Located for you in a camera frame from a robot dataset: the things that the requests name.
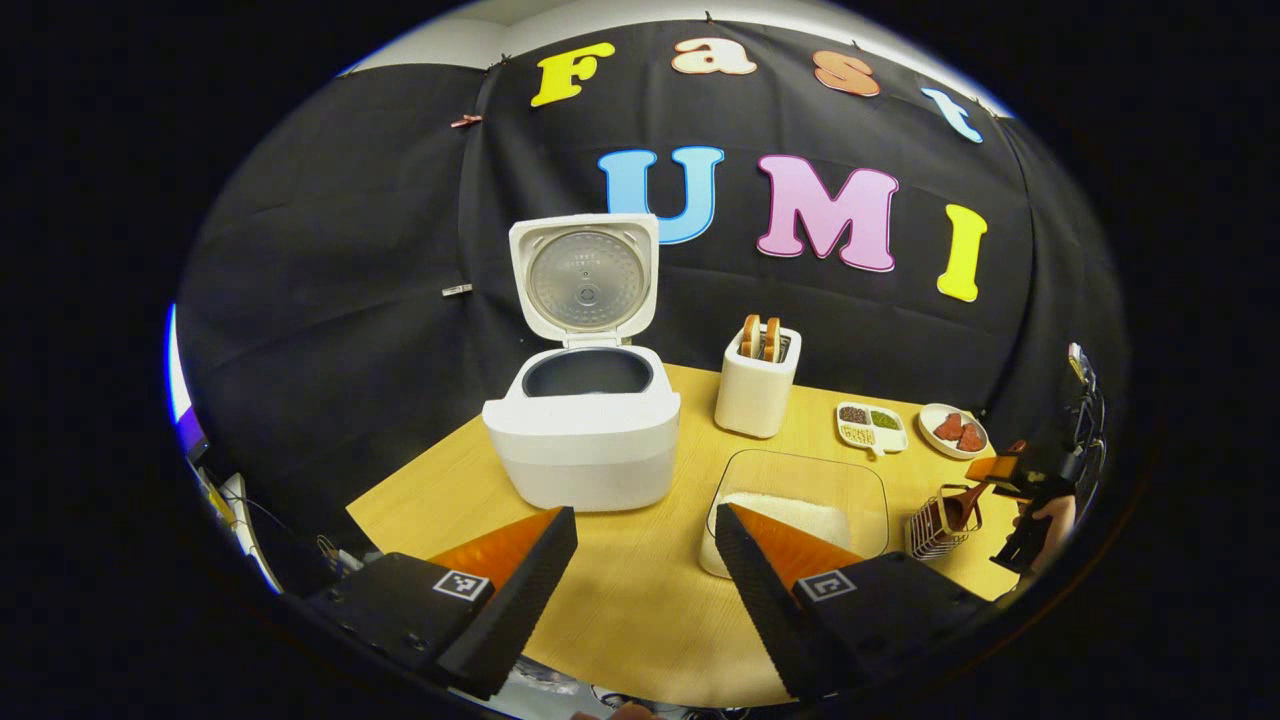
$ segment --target hand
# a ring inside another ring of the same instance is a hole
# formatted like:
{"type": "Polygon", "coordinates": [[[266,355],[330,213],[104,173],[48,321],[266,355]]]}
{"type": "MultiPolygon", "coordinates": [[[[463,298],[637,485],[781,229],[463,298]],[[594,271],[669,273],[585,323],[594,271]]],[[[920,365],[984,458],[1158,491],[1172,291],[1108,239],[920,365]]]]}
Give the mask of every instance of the hand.
{"type": "MultiPolygon", "coordinates": [[[[628,702],[622,707],[617,708],[613,715],[609,715],[608,720],[657,720],[657,715],[649,712],[649,708],[643,705],[636,705],[628,702]]],[[[600,720],[595,715],[588,715],[586,712],[575,712],[568,720],[600,720]]]]}
{"type": "MultiPolygon", "coordinates": [[[[1027,505],[1019,502],[1018,516],[1014,518],[1015,528],[1024,512],[1027,512],[1027,505]]],[[[1032,514],[1033,520],[1043,520],[1044,518],[1052,518],[1052,520],[1048,525],[1048,533],[1044,536],[1044,547],[1032,560],[1030,569],[1037,575],[1043,573],[1050,562],[1057,557],[1057,553],[1062,550],[1062,544],[1066,542],[1066,536],[1070,534],[1071,528],[1075,525],[1075,496],[1064,495],[1062,497],[1055,497],[1044,507],[1032,514]]],[[[1011,537],[1014,536],[1006,536],[1005,539],[1007,541],[1011,537]]]]}

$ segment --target rice cooker lid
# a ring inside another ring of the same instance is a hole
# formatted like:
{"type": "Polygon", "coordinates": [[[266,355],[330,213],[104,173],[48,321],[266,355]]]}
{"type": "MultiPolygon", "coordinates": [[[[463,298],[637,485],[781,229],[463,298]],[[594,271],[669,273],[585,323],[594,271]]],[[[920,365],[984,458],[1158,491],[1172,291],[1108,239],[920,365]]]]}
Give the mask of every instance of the rice cooker lid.
{"type": "Polygon", "coordinates": [[[566,346],[621,345],[653,320],[655,215],[594,214],[516,223],[512,265],[525,320],[566,346]]]}

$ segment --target wire rack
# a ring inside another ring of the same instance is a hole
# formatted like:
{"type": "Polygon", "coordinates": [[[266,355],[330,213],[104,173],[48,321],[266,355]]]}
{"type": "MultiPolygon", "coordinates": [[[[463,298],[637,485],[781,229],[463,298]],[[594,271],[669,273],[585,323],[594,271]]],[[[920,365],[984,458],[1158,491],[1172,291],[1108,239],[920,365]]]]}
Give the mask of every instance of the wire rack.
{"type": "Polygon", "coordinates": [[[970,534],[982,528],[982,509],[973,506],[968,525],[952,528],[947,524],[947,514],[942,507],[946,489],[966,491],[965,486],[942,486],[938,495],[931,497],[920,510],[906,521],[906,551],[916,560],[932,560],[955,550],[970,534]]]}

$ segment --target white plate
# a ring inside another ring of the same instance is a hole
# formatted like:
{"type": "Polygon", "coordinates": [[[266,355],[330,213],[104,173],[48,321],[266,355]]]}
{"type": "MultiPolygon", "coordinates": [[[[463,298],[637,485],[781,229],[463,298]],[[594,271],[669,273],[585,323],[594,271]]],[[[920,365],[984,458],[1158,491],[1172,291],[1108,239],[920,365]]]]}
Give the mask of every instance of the white plate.
{"type": "Polygon", "coordinates": [[[838,434],[840,439],[845,441],[846,445],[870,450],[878,456],[883,456],[886,452],[902,452],[904,450],[906,450],[906,423],[902,421],[902,416],[890,410],[888,407],[881,407],[878,405],[863,405],[861,402],[841,402],[836,405],[836,434],[838,434]],[[849,423],[841,420],[840,410],[844,407],[860,407],[867,413],[868,423],[872,423],[873,410],[877,413],[883,413],[890,418],[893,418],[893,421],[897,423],[899,429],[893,430],[890,428],[882,428],[879,425],[876,425],[874,423],[863,425],[861,423],[849,423]],[[876,442],[872,445],[864,445],[858,441],[850,439],[845,437],[845,433],[841,432],[842,427],[861,428],[864,430],[869,430],[876,442]]]}
{"type": "Polygon", "coordinates": [[[924,436],[924,439],[929,441],[929,445],[932,445],[934,450],[948,457],[955,457],[956,460],[973,460],[974,457],[982,455],[982,452],[991,446],[991,438],[987,437],[987,428],[983,428],[982,423],[979,423],[973,415],[965,413],[964,410],[960,410],[959,407],[942,405],[941,402],[931,402],[929,405],[920,407],[920,413],[915,418],[920,427],[920,434],[924,436]],[[950,415],[951,413],[960,414],[961,425],[964,425],[965,423],[973,423],[974,425],[978,427],[978,434],[983,439],[983,446],[977,452],[965,452],[963,450],[957,450],[956,445],[959,445],[960,441],[957,439],[947,441],[933,434],[933,429],[945,423],[947,420],[947,415],[950,415]]]}

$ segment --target white wall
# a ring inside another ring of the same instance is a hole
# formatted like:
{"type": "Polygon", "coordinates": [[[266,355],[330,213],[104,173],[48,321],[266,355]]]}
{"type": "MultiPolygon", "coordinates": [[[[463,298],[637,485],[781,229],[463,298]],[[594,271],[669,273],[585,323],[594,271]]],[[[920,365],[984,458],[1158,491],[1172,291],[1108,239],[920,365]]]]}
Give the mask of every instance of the white wall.
{"type": "Polygon", "coordinates": [[[1012,115],[977,82],[892,31],[838,5],[814,0],[703,0],[696,4],[687,0],[577,0],[541,9],[509,26],[468,17],[471,14],[493,17],[483,12],[485,5],[476,3],[434,22],[424,23],[357,63],[352,72],[406,63],[488,68],[497,63],[502,54],[520,55],[567,37],[611,27],[657,20],[705,19],[703,12],[707,10],[712,14],[712,19],[783,27],[827,37],[842,45],[854,40],[868,53],[913,68],[970,97],[977,97],[983,106],[997,115],[1012,115]]]}
{"type": "Polygon", "coordinates": [[[187,379],[182,375],[182,361],[178,359],[178,309],[169,306],[169,404],[173,407],[173,421],[178,420],[191,410],[191,393],[187,391],[187,379]]]}

